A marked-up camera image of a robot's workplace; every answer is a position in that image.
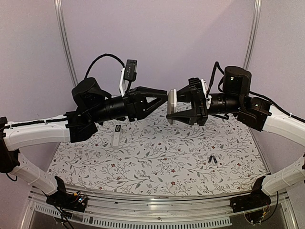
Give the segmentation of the small white remote control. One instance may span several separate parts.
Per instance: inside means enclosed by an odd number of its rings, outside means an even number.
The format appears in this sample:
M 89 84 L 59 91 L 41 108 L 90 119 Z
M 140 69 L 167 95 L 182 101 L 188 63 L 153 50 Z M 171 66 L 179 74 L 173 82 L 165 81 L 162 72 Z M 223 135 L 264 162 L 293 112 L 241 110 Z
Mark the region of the small white remote control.
M 174 114 L 177 110 L 177 91 L 171 89 L 168 92 L 167 115 Z

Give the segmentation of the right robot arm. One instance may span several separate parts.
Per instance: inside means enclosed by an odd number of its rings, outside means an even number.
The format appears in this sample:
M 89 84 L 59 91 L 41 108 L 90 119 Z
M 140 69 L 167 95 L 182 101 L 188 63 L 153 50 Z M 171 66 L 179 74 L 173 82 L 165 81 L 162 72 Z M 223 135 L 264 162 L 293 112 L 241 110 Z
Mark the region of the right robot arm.
M 204 125 L 208 116 L 227 119 L 232 114 L 242 124 L 305 144 L 305 121 L 288 113 L 270 98 L 250 90 L 252 75 L 238 66 L 221 70 L 218 94 L 210 92 L 219 63 L 216 62 L 209 84 L 199 78 L 190 78 L 189 84 L 168 93 L 169 123 L 179 121 L 187 125 Z

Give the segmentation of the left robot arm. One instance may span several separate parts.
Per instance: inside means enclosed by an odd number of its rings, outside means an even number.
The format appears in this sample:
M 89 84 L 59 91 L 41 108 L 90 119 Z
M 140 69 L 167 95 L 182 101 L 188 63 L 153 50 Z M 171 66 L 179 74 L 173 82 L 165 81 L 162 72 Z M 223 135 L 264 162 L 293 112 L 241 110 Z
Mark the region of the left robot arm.
M 9 122 L 0 119 L 0 171 L 12 174 L 39 188 L 60 207 L 67 207 L 71 197 L 58 177 L 51 177 L 29 162 L 20 152 L 26 146 L 88 140 L 105 121 L 142 120 L 167 101 L 167 92 L 136 87 L 122 96 L 112 97 L 102 90 L 95 78 L 82 80 L 72 90 L 77 109 L 49 119 Z

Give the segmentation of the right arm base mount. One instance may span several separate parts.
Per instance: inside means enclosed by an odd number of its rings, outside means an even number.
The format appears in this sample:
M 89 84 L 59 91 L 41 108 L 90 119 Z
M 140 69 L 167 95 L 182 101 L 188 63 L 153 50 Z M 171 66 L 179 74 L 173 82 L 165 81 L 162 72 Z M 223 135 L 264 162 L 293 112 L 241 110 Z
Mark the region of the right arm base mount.
M 262 207 L 267 207 L 267 209 L 269 209 L 271 204 L 270 196 L 262 191 L 262 182 L 264 178 L 265 176 L 262 176 L 255 181 L 249 194 L 236 196 L 230 199 L 230 207 L 234 213 Z M 263 221 L 266 214 L 266 210 L 260 209 L 258 212 L 246 213 L 245 218 L 252 224 L 258 224 Z

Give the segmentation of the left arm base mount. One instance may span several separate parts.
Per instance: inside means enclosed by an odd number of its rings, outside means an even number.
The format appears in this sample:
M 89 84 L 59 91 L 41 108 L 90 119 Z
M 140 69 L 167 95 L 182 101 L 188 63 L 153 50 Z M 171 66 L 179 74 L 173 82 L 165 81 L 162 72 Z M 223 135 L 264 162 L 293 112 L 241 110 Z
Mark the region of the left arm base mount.
M 64 181 L 58 176 L 55 176 L 55 179 L 57 181 L 57 191 L 52 195 L 47 195 L 46 203 L 63 209 L 85 212 L 88 196 L 80 191 L 74 194 L 67 193 Z

